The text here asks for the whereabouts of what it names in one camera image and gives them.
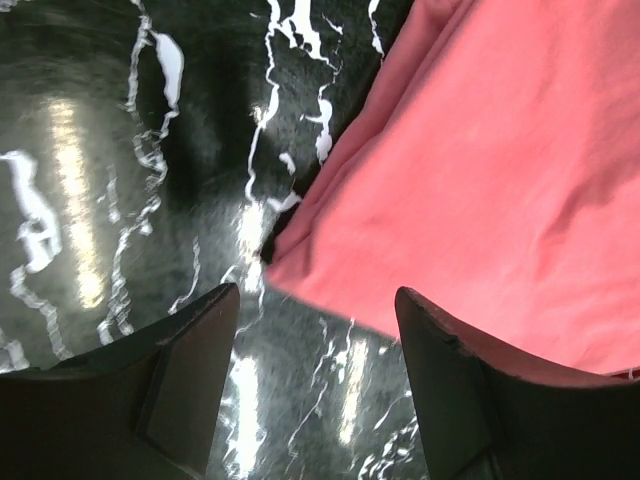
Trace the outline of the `salmon pink t shirt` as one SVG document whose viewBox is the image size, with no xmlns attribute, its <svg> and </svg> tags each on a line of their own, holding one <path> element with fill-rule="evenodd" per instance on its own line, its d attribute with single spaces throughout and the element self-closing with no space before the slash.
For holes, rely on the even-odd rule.
<svg viewBox="0 0 640 480">
<path fill-rule="evenodd" d="M 639 5 L 417 1 L 270 284 L 388 336 L 410 287 L 568 367 L 639 368 Z"/>
</svg>

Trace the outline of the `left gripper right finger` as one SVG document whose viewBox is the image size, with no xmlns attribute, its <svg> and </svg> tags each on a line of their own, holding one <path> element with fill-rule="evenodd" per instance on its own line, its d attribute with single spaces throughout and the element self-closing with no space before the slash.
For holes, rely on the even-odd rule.
<svg viewBox="0 0 640 480">
<path fill-rule="evenodd" d="M 562 366 L 395 296 L 432 479 L 636 479 L 639 382 Z"/>
</svg>

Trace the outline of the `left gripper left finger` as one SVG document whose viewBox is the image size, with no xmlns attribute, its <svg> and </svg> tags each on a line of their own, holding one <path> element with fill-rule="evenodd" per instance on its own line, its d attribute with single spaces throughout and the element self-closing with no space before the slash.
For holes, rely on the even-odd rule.
<svg viewBox="0 0 640 480">
<path fill-rule="evenodd" d="M 203 478 L 230 363 L 239 289 L 223 283 L 175 314 L 54 367 L 88 394 L 73 478 Z"/>
</svg>

